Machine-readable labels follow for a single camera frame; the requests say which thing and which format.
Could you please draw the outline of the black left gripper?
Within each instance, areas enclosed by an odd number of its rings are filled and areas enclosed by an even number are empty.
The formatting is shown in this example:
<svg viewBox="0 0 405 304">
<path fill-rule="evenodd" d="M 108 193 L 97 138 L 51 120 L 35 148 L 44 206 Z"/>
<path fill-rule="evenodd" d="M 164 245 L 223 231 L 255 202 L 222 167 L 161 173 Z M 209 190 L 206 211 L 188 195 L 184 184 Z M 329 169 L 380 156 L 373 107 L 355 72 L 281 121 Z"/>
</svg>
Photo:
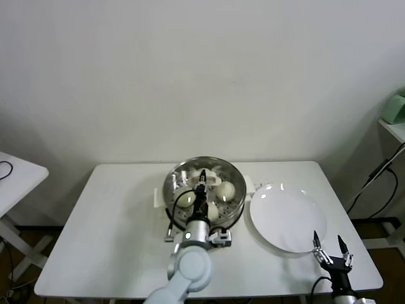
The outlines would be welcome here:
<svg viewBox="0 0 405 304">
<path fill-rule="evenodd" d="M 202 176 L 199 177 L 196 190 L 194 191 L 196 199 L 193 204 L 191 220 L 208 221 L 208 204 L 207 204 L 207 177 L 206 170 L 202 170 Z"/>
</svg>

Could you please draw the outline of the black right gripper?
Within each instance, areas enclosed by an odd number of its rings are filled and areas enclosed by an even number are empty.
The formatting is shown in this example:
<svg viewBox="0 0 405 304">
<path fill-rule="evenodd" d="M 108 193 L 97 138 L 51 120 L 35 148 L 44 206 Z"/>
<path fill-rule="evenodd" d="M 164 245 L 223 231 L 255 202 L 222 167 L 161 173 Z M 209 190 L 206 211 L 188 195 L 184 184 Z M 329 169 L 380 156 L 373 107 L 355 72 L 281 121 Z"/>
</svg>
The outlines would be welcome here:
<svg viewBox="0 0 405 304">
<path fill-rule="evenodd" d="M 321 242 L 316 231 L 313 232 L 313 255 L 321 264 L 323 270 L 326 270 L 332 280 L 333 286 L 350 286 L 348 273 L 352 270 L 352 258 L 349 249 L 341 238 L 337 236 L 342 258 L 329 256 L 321 247 Z"/>
</svg>

